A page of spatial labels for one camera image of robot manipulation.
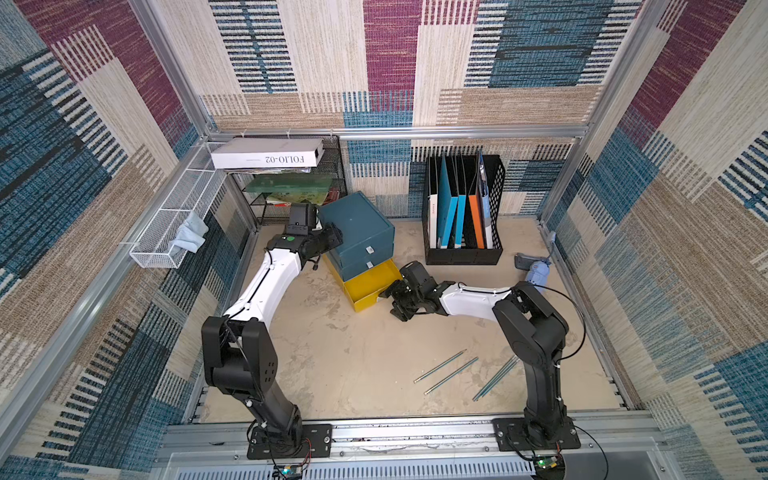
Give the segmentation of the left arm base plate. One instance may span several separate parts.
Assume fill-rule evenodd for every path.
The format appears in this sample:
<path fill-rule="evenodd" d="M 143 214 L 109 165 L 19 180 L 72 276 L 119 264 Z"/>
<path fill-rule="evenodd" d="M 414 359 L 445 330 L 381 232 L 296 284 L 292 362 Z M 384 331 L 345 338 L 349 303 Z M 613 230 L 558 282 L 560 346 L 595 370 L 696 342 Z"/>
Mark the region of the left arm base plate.
<path fill-rule="evenodd" d="M 303 424 L 300 430 L 278 432 L 266 424 L 247 431 L 248 460 L 328 458 L 333 441 L 333 425 Z"/>

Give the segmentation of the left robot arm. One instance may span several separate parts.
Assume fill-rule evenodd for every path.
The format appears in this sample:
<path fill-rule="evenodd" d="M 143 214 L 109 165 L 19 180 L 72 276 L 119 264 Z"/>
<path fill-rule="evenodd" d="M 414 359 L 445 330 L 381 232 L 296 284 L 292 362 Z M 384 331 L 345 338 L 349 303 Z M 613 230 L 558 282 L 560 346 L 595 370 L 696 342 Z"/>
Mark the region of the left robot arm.
<path fill-rule="evenodd" d="M 245 291 L 220 316 L 201 328 L 203 373 L 208 386 L 240 403 L 253 416 L 246 430 L 247 457 L 301 458 L 312 455 L 300 408 L 277 383 L 278 356 L 269 328 L 288 287 L 307 263 L 342 243 L 341 231 L 317 219 L 311 203 L 291 206 L 284 231 L 265 248 L 263 261 Z"/>

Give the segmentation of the teal drawer cabinet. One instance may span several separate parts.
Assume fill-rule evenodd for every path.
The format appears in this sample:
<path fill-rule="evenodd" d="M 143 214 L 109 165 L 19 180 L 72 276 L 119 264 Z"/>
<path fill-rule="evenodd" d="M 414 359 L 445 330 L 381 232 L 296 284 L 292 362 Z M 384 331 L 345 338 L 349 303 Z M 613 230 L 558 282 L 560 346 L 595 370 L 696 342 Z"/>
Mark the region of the teal drawer cabinet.
<path fill-rule="evenodd" d="M 342 233 L 342 244 L 328 256 L 344 282 L 392 258 L 394 225 L 362 192 L 321 206 L 319 217 Z"/>

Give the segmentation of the yellow bottom drawer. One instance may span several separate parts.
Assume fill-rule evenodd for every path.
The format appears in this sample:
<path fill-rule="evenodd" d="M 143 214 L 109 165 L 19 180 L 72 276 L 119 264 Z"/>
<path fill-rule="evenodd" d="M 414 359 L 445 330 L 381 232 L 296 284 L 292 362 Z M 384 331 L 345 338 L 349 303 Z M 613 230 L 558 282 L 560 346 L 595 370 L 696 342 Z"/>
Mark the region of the yellow bottom drawer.
<path fill-rule="evenodd" d="M 324 260 L 355 312 L 361 312 L 375 305 L 380 299 L 379 295 L 396 280 L 402 278 L 392 259 L 386 260 L 348 281 L 342 280 L 329 256 L 326 256 Z"/>

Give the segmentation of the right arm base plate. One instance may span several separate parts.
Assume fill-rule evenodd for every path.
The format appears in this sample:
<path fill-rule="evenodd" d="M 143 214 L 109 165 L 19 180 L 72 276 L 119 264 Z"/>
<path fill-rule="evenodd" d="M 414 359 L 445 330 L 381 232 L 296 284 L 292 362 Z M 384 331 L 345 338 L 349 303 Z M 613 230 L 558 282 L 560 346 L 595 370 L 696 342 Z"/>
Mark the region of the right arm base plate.
<path fill-rule="evenodd" d="M 524 417 L 500 417 L 491 421 L 498 449 L 503 452 L 579 449 L 581 441 L 569 417 L 544 425 Z"/>

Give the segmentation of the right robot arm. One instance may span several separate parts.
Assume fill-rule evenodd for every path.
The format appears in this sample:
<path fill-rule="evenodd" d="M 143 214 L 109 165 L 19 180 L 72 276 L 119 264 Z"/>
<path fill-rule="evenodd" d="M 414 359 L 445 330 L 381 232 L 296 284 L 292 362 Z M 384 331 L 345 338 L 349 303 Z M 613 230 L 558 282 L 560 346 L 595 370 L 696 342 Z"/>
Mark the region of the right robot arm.
<path fill-rule="evenodd" d="M 560 363 L 569 326 L 538 288 L 526 281 L 511 287 L 467 287 L 437 282 L 418 261 L 382 293 L 391 314 L 403 322 L 418 314 L 469 316 L 497 323 L 523 365 L 527 400 L 521 417 L 492 421 L 501 451 L 577 449 L 581 446 L 561 394 Z"/>

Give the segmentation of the teal pencil pair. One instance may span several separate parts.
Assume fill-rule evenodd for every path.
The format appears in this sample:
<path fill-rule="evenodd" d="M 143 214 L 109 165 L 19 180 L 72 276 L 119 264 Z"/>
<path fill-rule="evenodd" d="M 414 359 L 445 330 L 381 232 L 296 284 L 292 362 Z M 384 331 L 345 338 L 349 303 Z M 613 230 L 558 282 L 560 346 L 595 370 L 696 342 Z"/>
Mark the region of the teal pencil pair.
<path fill-rule="evenodd" d="M 510 358 L 497 372 L 496 374 L 475 394 L 472 398 L 473 401 L 478 401 L 480 398 L 486 396 L 491 390 L 498 385 L 507 374 L 519 363 L 519 358 L 513 356 Z"/>

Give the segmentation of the teal pencil diagonal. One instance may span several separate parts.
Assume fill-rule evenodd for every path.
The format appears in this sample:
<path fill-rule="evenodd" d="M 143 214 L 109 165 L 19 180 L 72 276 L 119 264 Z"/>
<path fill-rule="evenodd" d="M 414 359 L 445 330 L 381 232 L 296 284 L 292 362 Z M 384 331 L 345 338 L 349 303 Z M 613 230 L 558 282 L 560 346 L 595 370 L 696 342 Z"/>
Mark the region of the teal pencil diagonal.
<path fill-rule="evenodd" d="M 458 367 L 456 370 L 454 370 L 453 372 L 451 372 L 450 374 L 448 374 L 447 376 L 445 376 L 444 378 L 442 378 L 441 380 L 439 380 L 437 383 L 435 383 L 435 384 L 434 384 L 434 385 L 432 385 L 431 387 L 429 387 L 429 388 L 428 388 L 426 391 L 424 391 L 424 393 L 423 393 L 423 394 L 424 394 L 425 396 L 426 396 L 426 395 L 430 395 L 432 392 L 434 392 L 435 390 L 439 389 L 440 387 L 442 387 L 443 385 L 445 385 L 446 383 L 448 383 L 450 380 L 452 380 L 452 379 L 453 379 L 453 378 L 455 378 L 456 376 L 458 376 L 458 375 L 460 375 L 461 373 L 463 373 L 465 370 L 469 369 L 469 368 L 470 368 L 471 366 L 473 366 L 473 365 L 474 365 L 474 364 L 475 364 L 475 363 L 476 363 L 478 360 L 479 360 L 479 357 L 477 357 L 477 356 L 476 356 L 476 357 L 472 358 L 471 360 L 467 361 L 465 364 L 461 365 L 461 366 L 460 366 L 460 367 Z"/>

